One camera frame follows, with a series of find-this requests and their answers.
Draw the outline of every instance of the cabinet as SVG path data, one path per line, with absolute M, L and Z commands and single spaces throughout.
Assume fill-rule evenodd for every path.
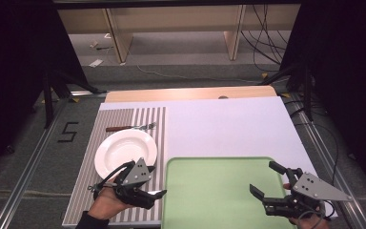
M 299 5 L 268 5 L 268 29 L 290 31 Z M 241 31 L 259 31 L 264 19 L 263 5 L 153 7 L 59 10 L 69 34 L 110 33 L 117 61 L 126 61 L 135 32 L 223 31 L 230 60 L 236 59 Z

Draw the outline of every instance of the human hand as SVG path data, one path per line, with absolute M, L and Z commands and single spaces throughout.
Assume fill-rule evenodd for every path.
M 88 215 L 96 219 L 110 219 L 121 211 L 132 207 L 132 205 L 118 199 L 112 188 L 103 187 L 91 209 L 89 209 Z
M 283 188 L 290 190 L 291 185 L 289 183 L 283 184 Z M 316 214 L 312 214 L 308 219 L 295 219 L 289 218 L 292 224 L 297 225 L 301 229 L 329 229 L 329 223 L 326 219 L 321 219 Z

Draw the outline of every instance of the green cutting board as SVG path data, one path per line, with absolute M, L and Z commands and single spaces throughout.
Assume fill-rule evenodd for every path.
M 162 229 L 292 228 L 266 216 L 249 184 L 266 198 L 283 198 L 280 174 L 268 157 L 176 157 L 167 165 Z

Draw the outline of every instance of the striped placemat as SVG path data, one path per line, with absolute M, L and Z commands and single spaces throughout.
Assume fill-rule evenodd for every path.
M 156 191 L 164 189 L 165 155 L 165 122 L 166 108 L 137 108 L 99 111 L 91 132 L 91 139 L 82 161 L 78 178 L 73 189 L 70 204 L 62 225 L 74 226 L 80 220 L 83 211 L 89 210 L 93 203 L 92 193 L 88 186 L 101 181 L 101 177 L 94 168 L 94 156 L 100 144 L 112 133 L 106 133 L 106 127 L 143 125 L 156 122 L 153 130 L 148 130 L 157 146 L 158 155 L 152 172 L 152 179 L 144 184 L 144 191 Z M 157 200 L 152 209 L 142 208 L 127 209 L 111 219 L 110 225 L 154 225 L 160 223 L 162 216 L 162 199 Z

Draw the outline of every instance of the fork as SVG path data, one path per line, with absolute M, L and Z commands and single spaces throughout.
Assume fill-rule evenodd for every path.
M 136 129 L 136 130 L 140 130 L 140 131 L 147 131 L 147 130 L 151 130 L 156 126 L 156 122 L 147 124 L 147 125 L 141 125 L 141 126 L 120 126 L 120 127 L 108 127 L 106 128 L 106 132 L 118 132 L 118 131 L 122 131 L 122 130 L 127 130 L 127 129 Z

